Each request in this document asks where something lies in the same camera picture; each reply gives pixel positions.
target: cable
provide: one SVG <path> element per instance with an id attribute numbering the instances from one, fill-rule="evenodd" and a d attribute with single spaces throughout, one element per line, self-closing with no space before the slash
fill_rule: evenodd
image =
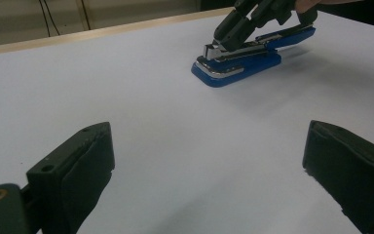
<path id="1" fill-rule="evenodd" d="M 56 29 L 57 34 L 60 35 L 59 31 L 56 28 L 56 24 L 54 23 L 53 16 L 51 15 L 50 8 L 48 7 L 47 0 L 44 0 L 44 3 L 45 3 L 45 6 L 47 7 L 48 15 L 50 15 L 51 22 L 53 23 L 53 26 Z"/>
<path id="2" fill-rule="evenodd" d="M 48 37 L 51 37 L 50 28 L 48 27 L 47 17 L 45 16 L 44 6 L 42 6 L 41 0 L 39 0 L 39 4 L 41 5 L 42 15 L 44 15 L 45 25 L 47 26 Z"/>
<path id="3" fill-rule="evenodd" d="M 81 4 L 83 5 L 85 21 L 87 22 L 88 30 L 91 30 L 90 21 L 88 20 L 87 8 L 85 7 L 84 0 L 81 0 Z"/>

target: robotic hand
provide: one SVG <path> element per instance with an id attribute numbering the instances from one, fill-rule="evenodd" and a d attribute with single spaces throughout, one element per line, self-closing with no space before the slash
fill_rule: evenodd
<path id="1" fill-rule="evenodd" d="M 75 234 L 115 167 L 108 122 L 86 127 L 27 173 L 28 184 L 0 184 L 0 234 Z"/>
<path id="2" fill-rule="evenodd" d="M 238 0 L 235 10 L 215 29 L 214 41 L 227 51 L 234 52 L 242 46 L 256 27 L 261 28 L 270 20 L 277 20 L 283 25 L 291 17 L 294 3 L 294 0 Z M 302 25 L 313 24 L 317 17 L 318 12 L 315 8 L 298 14 Z"/>

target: white table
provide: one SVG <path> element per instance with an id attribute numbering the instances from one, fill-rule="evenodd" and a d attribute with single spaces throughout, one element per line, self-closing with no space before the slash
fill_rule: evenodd
<path id="1" fill-rule="evenodd" d="M 109 121 L 117 167 L 79 233 L 359 233 L 301 164 L 313 119 L 374 142 L 374 26 L 320 13 L 281 65 L 214 89 L 190 68 L 222 19 L 0 54 L 0 183 Z"/>

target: wall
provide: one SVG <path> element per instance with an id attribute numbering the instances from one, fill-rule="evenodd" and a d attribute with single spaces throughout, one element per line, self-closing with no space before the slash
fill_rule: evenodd
<path id="1" fill-rule="evenodd" d="M 197 0 L 47 0 L 47 4 L 61 35 L 198 11 Z M 43 7 L 51 36 L 57 36 Z M 48 32 L 39 0 L 0 0 L 0 45 L 44 37 Z"/>

